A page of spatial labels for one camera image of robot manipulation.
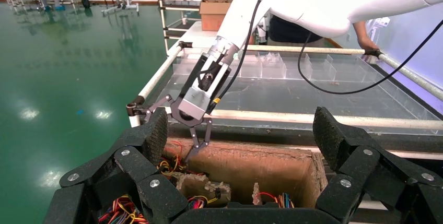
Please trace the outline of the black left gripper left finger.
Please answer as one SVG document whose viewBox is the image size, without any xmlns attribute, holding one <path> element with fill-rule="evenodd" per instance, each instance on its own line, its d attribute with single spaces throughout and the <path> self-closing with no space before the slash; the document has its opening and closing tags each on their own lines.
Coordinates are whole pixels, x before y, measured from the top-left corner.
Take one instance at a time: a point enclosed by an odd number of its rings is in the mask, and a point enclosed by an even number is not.
<svg viewBox="0 0 443 224">
<path fill-rule="evenodd" d="M 149 223 L 173 223 L 187 201 L 157 168 L 167 131 L 167 113 L 157 109 L 147 123 L 126 129 L 109 150 L 65 173 L 44 223 L 97 223 L 99 211 L 125 194 Z"/>
</svg>

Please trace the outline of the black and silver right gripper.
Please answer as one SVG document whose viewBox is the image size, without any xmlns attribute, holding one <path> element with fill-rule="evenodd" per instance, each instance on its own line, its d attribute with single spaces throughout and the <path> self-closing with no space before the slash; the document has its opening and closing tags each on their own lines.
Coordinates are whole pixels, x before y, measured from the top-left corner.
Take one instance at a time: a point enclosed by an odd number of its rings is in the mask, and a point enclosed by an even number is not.
<svg viewBox="0 0 443 224">
<path fill-rule="evenodd" d="M 165 103 L 171 105 L 172 118 L 191 127 L 190 133 L 193 145 L 184 159 L 184 162 L 188 163 L 189 160 L 197 155 L 201 149 L 209 145 L 212 131 L 212 119 L 207 118 L 205 120 L 206 132 L 202 141 L 198 139 L 194 126 L 200 125 L 203 122 L 203 116 L 209 107 L 209 103 L 215 98 L 217 91 L 217 88 L 202 91 L 198 87 L 183 87 L 174 102 L 171 95 L 166 95 L 153 105 L 149 106 L 146 110 L 143 123 L 147 123 L 150 120 L 150 117 L 157 108 Z"/>
</svg>

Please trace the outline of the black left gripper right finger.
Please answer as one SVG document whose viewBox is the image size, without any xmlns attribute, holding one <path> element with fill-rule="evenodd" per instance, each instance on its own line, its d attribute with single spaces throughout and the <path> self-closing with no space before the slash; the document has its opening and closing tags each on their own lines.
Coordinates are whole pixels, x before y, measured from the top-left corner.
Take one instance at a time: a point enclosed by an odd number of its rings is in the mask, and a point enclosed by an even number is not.
<svg viewBox="0 0 443 224">
<path fill-rule="evenodd" d="M 339 123 L 324 107 L 313 120 L 315 142 L 335 172 L 316 209 L 349 223 L 365 195 L 401 213 L 401 223 L 442 223 L 442 178 L 382 148 L 364 129 Z"/>
</svg>

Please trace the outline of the bare person hand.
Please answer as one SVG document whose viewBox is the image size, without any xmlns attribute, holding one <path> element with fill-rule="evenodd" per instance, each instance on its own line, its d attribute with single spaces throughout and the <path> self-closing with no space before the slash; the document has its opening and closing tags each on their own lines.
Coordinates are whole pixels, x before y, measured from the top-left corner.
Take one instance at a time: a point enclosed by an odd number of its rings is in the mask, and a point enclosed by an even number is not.
<svg viewBox="0 0 443 224">
<path fill-rule="evenodd" d="M 370 50 L 370 51 L 380 50 L 380 48 L 373 41 L 371 41 L 368 37 L 358 39 L 358 44 L 360 45 L 360 47 L 362 49 L 365 49 L 365 50 Z M 377 62 L 377 58 L 372 55 L 362 55 L 362 60 L 368 64 L 376 64 L 376 62 Z"/>
</svg>

